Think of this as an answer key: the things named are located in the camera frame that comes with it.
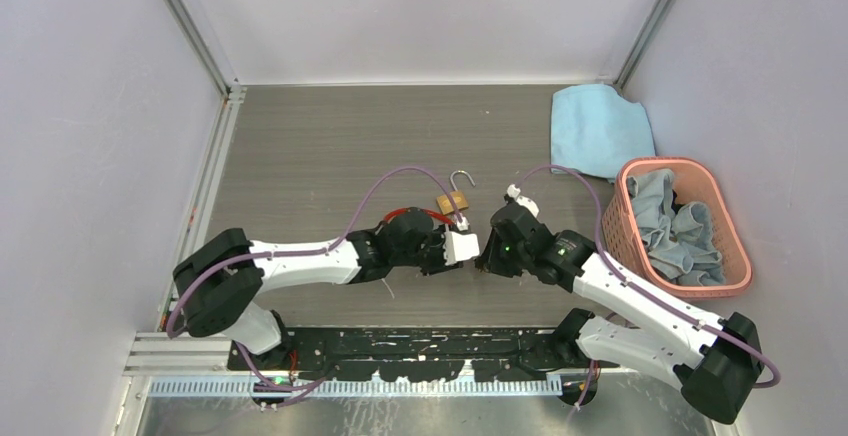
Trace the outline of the brass padlock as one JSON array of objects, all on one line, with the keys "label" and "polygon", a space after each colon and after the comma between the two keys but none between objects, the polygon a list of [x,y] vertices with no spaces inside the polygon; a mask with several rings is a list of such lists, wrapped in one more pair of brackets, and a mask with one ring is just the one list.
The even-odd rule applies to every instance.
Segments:
[{"label": "brass padlock", "polygon": [[465,194],[458,188],[457,183],[455,181],[458,175],[464,176],[472,187],[476,186],[473,177],[467,171],[453,171],[449,176],[451,191],[449,193],[444,193],[436,197],[436,204],[438,206],[438,209],[444,216],[449,216],[455,213],[453,204],[456,204],[456,207],[460,211],[464,211],[470,207],[470,204]]}]

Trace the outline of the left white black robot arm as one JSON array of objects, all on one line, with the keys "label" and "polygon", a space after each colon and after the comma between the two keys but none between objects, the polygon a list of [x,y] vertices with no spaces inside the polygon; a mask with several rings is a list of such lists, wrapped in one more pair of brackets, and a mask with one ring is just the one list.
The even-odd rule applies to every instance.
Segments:
[{"label": "left white black robot arm", "polygon": [[445,216],[410,207],[321,243],[273,244],[250,240],[241,228],[225,230],[175,267],[179,298],[166,331],[223,334],[265,367],[280,368],[292,344],[279,314],[260,308],[256,296],[309,284],[368,283],[402,267],[425,275],[451,269],[445,242],[454,227]]}]

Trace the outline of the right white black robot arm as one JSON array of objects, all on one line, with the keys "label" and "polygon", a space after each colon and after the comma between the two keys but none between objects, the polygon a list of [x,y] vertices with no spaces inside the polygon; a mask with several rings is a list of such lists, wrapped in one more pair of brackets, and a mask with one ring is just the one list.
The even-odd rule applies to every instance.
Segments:
[{"label": "right white black robot arm", "polygon": [[528,208],[509,202],[490,219],[491,233],[476,266],[542,283],[594,301],[628,321],[615,324],[575,308],[551,335],[567,366],[609,362],[678,390],[703,416],[736,421],[764,370],[758,329],[735,312],[723,318],[682,301],[627,270],[586,237],[552,233]]}]

